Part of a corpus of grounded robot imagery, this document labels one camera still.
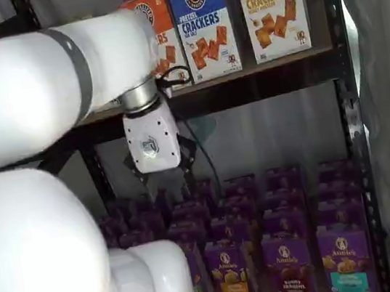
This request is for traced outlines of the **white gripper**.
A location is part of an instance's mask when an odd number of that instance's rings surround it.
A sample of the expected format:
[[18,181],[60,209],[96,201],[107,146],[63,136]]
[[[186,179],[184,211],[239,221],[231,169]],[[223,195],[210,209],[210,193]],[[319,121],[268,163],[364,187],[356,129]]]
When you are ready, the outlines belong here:
[[123,164],[144,186],[150,200],[158,195],[157,188],[150,184],[150,173],[177,166],[183,171],[187,191],[195,190],[192,167],[198,146],[193,139],[177,136],[176,121],[166,102],[159,102],[148,111],[124,115],[123,127],[129,146]]

